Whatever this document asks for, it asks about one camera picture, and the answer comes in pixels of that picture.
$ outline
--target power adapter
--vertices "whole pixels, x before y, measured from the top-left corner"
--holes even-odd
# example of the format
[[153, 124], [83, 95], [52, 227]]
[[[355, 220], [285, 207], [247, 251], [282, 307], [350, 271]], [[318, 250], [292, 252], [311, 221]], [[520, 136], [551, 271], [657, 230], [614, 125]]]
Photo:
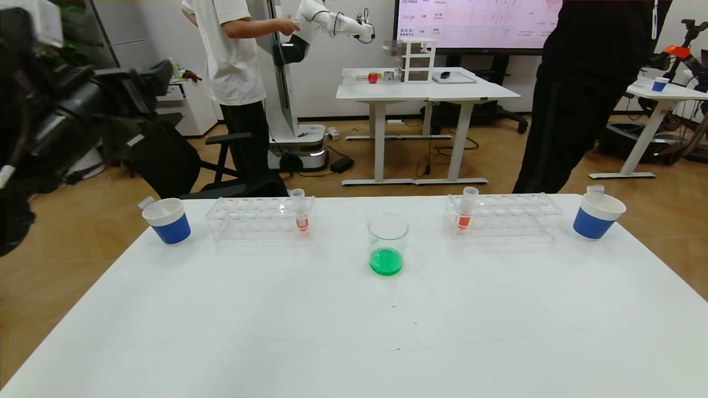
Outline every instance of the power adapter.
[[348, 157], [339, 159], [338, 161], [335, 161], [332, 163], [329, 167], [330, 170], [332, 170], [335, 173], [342, 174], [343, 172], [351, 169], [354, 166], [354, 161], [352, 159], [349, 159]]

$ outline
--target clear acrylic test tube rack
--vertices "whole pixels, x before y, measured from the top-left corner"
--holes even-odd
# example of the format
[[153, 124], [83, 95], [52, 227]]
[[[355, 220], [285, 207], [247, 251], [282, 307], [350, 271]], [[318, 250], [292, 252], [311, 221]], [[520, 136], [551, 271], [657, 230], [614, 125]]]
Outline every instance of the clear acrylic test tube rack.
[[309, 226], [297, 227], [291, 198], [221, 198], [207, 213], [216, 241], [290, 240], [314, 236], [314, 197], [305, 198]]
[[479, 195], [466, 229], [458, 227], [461, 195], [449, 195], [445, 226], [463, 237], [552, 237], [563, 210], [545, 194]]

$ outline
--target wooden floor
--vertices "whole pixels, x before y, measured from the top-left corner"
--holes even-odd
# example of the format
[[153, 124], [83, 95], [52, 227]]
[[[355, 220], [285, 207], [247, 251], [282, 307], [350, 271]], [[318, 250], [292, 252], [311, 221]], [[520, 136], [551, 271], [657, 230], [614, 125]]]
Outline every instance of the wooden floor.
[[[389, 133], [417, 134], [413, 127], [390, 125]], [[342, 135], [367, 134], [368, 122], [324, 123]], [[224, 134], [217, 126], [210, 135]], [[486, 177], [490, 184], [482, 193], [509, 193], [523, 156], [526, 135], [519, 135], [512, 122], [496, 127], [473, 127], [469, 136], [480, 145], [464, 156], [461, 176]], [[190, 141], [203, 159], [215, 161], [218, 148], [205, 147], [204, 139]], [[310, 195], [378, 196], [442, 195], [459, 193], [461, 186], [352, 186], [349, 178], [373, 177], [373, 142], [340, 140], [331, 143], [355, 160], [342, 175], [322, 178], [295, 176], [288, 188], [303, 188]], [[433, 146], [452, 145], [436, 140]], [[424, 140], [386, 142], [386, 177], [410, 178], [428, 152]], [[339, 156], [332, 154], [332, 161]], [[445, 157], [433, 157], [431, 178], [447, 174]], [[593, 151], [573, 173], [564, 193], [582, 193], [593, 183], [590, 172], [619, 171], [623, 161]], [[666, 262], [699, 294], [708, 299], [708, 165], [682, 160], [674, 166], [640, 166], [658, 178], [606, 180], [609, 194], [628, 207], [624, 225]], [[202, 171], [198, 190], [213, 179]], [[91, 287], [114, 260], [147, 227], [138, 202], [154, 195], [140, 178], [110, 169], [76, 186], [63, 187], [51, 195], [38, 196], [33, 208], [38, 214], [28, 238], [13, 253], [0, 258], [0, 385], [22, 365], [57, 322]]]

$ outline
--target paper cup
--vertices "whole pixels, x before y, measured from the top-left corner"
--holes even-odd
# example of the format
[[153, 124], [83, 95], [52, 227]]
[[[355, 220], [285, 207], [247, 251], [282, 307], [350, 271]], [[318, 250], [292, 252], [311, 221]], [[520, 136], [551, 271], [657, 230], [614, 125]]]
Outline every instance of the paper cup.
[[653, 91], [660, 91], [661, 92], [664, 90], [664, 87], [666, 87], [667, 84], [668, 84], [667, 78], [657, 77], [656, 79], [654, 79], [654, 87], [652, 87], [651, 89]]
[[627, 206], [612, 196], [592, 192], [583, 195], [573, 229], [588, 239], [599, 239], [627, 211]]
[[142, 217], [165, 244], [180, 244], [192, 233], [182, 201], [177, 198], [158, 200], [142, 211]]

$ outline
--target monitor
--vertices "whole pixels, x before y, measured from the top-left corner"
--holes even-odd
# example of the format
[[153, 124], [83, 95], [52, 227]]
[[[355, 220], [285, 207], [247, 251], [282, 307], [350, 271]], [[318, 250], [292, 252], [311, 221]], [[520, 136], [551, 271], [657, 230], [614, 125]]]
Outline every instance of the monitor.
[[396, 0], [394, 39], [437, 40], [442, 52], [538, 52], [562, 0]]

